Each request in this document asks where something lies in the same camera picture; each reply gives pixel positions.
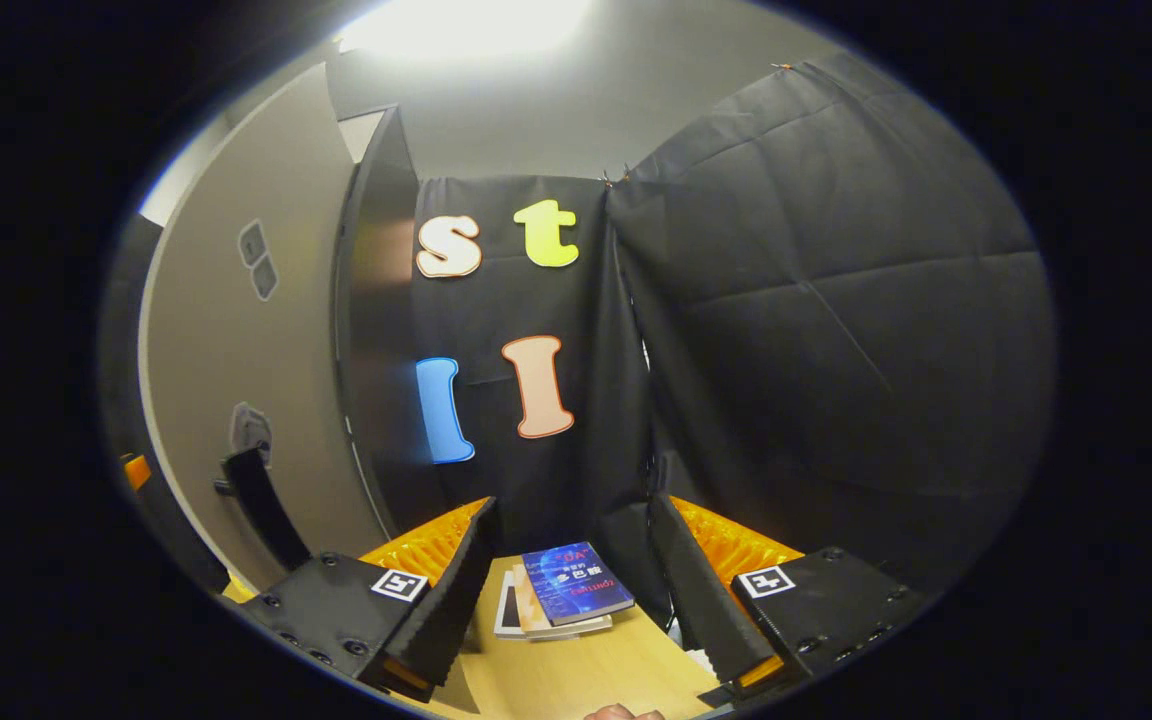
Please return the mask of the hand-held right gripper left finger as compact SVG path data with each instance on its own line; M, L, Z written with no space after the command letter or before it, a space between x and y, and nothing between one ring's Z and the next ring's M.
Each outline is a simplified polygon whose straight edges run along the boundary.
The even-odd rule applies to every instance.
M493 560L497 498L353 559L320 553L241 611L353 682L429 702L460 655Z

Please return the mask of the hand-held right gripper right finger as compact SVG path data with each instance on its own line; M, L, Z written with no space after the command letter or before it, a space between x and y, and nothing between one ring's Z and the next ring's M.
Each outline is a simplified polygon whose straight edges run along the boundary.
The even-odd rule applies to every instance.
M925 596L854 553L804 553L659 493L653 548L685 642L737 702L841 669L908 626Z

